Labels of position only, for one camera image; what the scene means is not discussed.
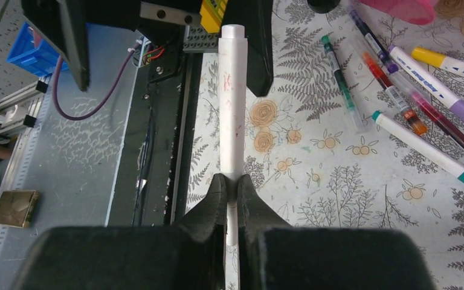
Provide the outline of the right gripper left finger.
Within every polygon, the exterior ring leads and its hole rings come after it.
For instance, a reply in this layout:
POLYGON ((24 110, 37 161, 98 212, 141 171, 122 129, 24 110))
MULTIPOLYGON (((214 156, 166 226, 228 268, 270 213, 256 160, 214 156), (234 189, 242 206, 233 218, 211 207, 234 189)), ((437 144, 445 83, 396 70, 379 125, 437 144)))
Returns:
POLYGON ((30 248, 15 289, 224 289, 227 185, 155 227, 57 227, 30 248))

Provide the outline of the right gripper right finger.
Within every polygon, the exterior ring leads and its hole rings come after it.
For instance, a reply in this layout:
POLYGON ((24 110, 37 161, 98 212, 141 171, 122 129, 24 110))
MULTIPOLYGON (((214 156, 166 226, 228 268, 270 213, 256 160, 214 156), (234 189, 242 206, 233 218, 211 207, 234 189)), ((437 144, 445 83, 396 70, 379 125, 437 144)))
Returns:
POLYGON ((424 258, 401 231, 293 227, 237 185, 241 289, 433 289, 424 258))

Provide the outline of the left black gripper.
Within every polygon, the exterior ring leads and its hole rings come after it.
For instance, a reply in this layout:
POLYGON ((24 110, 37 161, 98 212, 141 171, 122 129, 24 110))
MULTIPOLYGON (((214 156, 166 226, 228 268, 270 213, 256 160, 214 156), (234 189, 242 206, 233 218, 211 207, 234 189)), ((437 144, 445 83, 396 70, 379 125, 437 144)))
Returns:
MULTIPOLYGON (((230 0, 223 24, 245 27, 247 87, 266 97, 274 81, 273 0, 230 0)), ((202 1, 88 1, 88 22, 139 31, 149 40, 169 40, 186 25, 200 23, 202 1)), ((86 2, 22 0, 30 26, 67 63, 79 90, 90 83, 86 2)))

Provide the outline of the pink capped white marker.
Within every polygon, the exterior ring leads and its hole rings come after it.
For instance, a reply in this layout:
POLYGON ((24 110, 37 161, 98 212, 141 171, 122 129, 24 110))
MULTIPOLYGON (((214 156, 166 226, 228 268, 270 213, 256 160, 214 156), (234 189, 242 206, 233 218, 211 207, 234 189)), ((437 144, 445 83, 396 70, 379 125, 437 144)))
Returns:
POLYGON ((226 247, 238 242, 237 183, 243 175, 248 41, 245 27, 224 25, 218 45, 220 171, 227 186, 226 247))

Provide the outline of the teal capped white marker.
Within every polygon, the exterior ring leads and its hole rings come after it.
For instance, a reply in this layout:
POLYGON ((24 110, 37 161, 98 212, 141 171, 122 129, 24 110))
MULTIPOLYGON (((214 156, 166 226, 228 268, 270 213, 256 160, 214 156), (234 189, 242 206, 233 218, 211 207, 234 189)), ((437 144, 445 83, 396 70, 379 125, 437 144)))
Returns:
POLYGON ((444 171, 453 175, 459 181, 464 183, 464 165, 460 164, 458 161, 452 159, 449 155, 443 153, 441 150, 435 146, 429 144, 421 137, 412 133, 412 131, 403 127, 394 119, 385 115, 381 111, 375 111, 372 115, 373 121, 385 129, 390 134, 394 135, 397 139, 404 142, 406 145, 410 146, 412 149, 419 152, 421 155, 428 158, 430 161, 438 165, 444 171))

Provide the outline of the black pink drawer box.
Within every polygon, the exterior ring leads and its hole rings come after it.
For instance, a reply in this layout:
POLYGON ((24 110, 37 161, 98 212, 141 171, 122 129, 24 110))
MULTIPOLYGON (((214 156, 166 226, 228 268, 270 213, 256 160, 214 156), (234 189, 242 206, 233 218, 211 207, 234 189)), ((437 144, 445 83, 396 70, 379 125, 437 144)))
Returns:
POLYGON ((410 24, 425 25, 435 18, 434 7, 438 0, 359 0, 359 1, 304 1, 309 8, 319 14, 331 12, 340 3, 357 2, 410 24))

